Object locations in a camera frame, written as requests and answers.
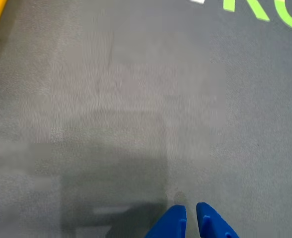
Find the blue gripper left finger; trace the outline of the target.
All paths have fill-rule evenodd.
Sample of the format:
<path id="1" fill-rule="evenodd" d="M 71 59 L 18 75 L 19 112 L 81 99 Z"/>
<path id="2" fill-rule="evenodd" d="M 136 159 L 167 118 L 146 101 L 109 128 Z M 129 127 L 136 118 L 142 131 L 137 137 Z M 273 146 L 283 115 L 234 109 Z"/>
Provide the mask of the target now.
<path id="1" fill-rule="evenodd" d="M 187 214 L 183 205 L 171 206 L 148 231 L 145 238 L 184 238 Z"/>

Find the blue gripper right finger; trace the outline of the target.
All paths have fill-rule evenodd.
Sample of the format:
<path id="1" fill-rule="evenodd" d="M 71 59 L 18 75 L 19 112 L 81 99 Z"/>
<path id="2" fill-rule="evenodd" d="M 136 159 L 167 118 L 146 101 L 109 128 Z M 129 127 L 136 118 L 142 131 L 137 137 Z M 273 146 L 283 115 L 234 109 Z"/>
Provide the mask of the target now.
<path id="1" fill-rule="evenodd" d="M 196 205 L 198 228 L 201 238 L 239 238 L 234 229 L 209 204 Z"/>

